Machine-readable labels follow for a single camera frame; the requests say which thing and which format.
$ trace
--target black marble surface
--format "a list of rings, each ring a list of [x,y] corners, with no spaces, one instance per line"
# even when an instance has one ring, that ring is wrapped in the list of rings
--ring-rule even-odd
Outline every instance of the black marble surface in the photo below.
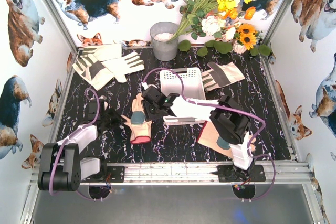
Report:
[[[290,159],[287,143],[259,59],[250,58],[247,54],[222,55],[211,50],[206,57],[202,58],[197,56],[197,48],[192,48],[189,52],[179,52],[177,57],[169,62],[155,59],[153,50],[150,48],[123,49],[123,55],[133,51],[138,52],[144,60],[145,70],[127,75],[127,83],[112,80],[98,92],[99,96],[105,95],[108,98],[109,104],[118,113],[131,117],[132,100],[136,94],[141,92],[140,82],[153,68],[198,67],[204,71],[209,69],[206,65],[209,61],[214,61],[219,65],[232,61],[246,79],[206,93],[206,98],[219,99],[224,94],[230,95],[245,111],[256,114],[266,121],[266,129],[257,137],[255,155],[269,153],[276,160]],[[150,75],[147,83],[159,87],[159,71]],[[58,131],[58,141],[66,137],[83,121],[88,104],[84,90],[89,86],[77,73],[74,73]],[[261,124],[252,120],[252,132],[256,132],[260,126]],[[108,162],[112,163],[229,160],[226,156],[196,142],[201,128],[202,125],[198,124],[168,127],[163,125],[163,120],[158,120],[152,124],[151,143],[131,145],[131,130],[127,126],[120,126],[101,135],[81,153],[81,156],[104,156]]]

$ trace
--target gray floor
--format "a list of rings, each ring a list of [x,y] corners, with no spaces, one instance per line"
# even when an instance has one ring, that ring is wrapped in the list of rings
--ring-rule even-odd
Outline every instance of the gray floor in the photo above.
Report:
[[[256,195],[269,185],[257,186]],[[312,223],[301,185],[275,185],[263,199],[232,199],[231,186],[114,186],[116,194],[91,202],[76,193],[41,191],[35,224],[270,224]]]

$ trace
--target white plastic basket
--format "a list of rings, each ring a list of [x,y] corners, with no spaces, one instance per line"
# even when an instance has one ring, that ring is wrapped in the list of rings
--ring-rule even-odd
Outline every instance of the white plastic basket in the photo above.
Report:
[[[182,78],[184,95],[187,98],[205,100],[202,76],[199,68],[179,68],[173,70]],[[161,92],[165,95],[169,95],[170,93],[181,94],[182,86],[179,78],[167,70],[160,71],[160,84]],[[165,116],[163,120],[166,125],[204,123],[204,120],[197,118],[178,118],[174,116]]]

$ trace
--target work glove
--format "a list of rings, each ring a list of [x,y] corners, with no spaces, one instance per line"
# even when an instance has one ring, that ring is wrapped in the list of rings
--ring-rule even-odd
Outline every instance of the work glove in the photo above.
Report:
[[[143,98],[141,94],[137,94],[136,98],[132,102],[132,116],[131,119],[121,115],[126,122],[131,131],[131,144],[145,144],[151,141],[151,130],[152,130],[152,121],[145,121],[145,114],[143,113],[143,107],[141,101]]]
[[[100,90],[114,78],[114,74],[93,55],[81,55],[72,67],[96,90]]]
[[[125,74],[134,73],[145,69],[144,62],[136,52],[118,59],[106,60],[102,64],[110,70],[116,80],[120,83],[125,83]]]
[[[201,73],[203,86],[207,92],[245,79],[233,62],[222,66],[209,62],[207,65],[211,69]]]
[[[214,124],[212,122],[205,122],[197,139],[199,144],[202,144],[210,149],[213,149],[225,156],[233,158],[232,150],[230,144],[222,139],[216,130]],[[254,145],[250,145],[250,151],[255,151],[256,147]]]
[[[90,54],[99,61],[117,59],[121,57],[121,44],[84,47],[82,55]]]

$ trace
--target pile of gloves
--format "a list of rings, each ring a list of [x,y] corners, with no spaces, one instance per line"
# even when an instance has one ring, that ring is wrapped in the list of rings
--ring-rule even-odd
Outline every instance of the pile of gloves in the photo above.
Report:
[[[88,46],[72,66],[98,91],[113,78],[125,83],[126,74],[144,70],[144,62],[136,52],[124,57],[121,54],[121,44]]]

